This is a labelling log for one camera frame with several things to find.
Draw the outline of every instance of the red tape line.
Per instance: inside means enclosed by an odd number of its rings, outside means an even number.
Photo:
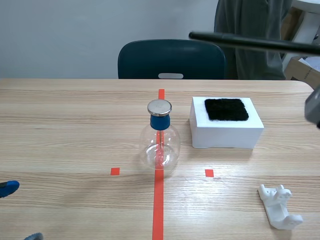
[[[159,89],[159,99],[165,99],[165,90]],[[152,240],[163,240],[164,239],[164,177],[165,172],[163,170],[162,163],[164,162],[163,147],[165,142],[164,138],[161,138],[160,142],[160,131],[156,133],[156,159],[155,167],[157,170],[154,171],[154,197],[153,197],[153,224],[152,224]]]

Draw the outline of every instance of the white 3d printed part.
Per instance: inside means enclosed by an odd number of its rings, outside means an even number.
[[[287,201],[292,197],[289,189],[285,189],[282,185],[277,188],[265,188],[262,184],[258,188],[258,192],[269,222],[273,227],[281,230],[292,230],[303,223],[304,220],[300,215],[288,213]]]

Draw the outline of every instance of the glass flask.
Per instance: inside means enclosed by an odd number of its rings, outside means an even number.
[[[172,169],[180,154],[179,132],[170,125],[172,105],[167,100],[156,99],[148,104],[147,109],[151,115],[150,124],[140,136],[140,157],[152,169]]]

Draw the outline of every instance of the metal lid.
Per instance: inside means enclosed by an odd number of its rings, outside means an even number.
[[[164,117],[168,115],[172,110],[172,105],[167,100],[156,99],[148,104],[148,112],[152,116]]]

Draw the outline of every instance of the black sponge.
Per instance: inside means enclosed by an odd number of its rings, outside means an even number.
[[[207,99],[204,104],[211,121],[247,121],[249,118],[241,99]]]

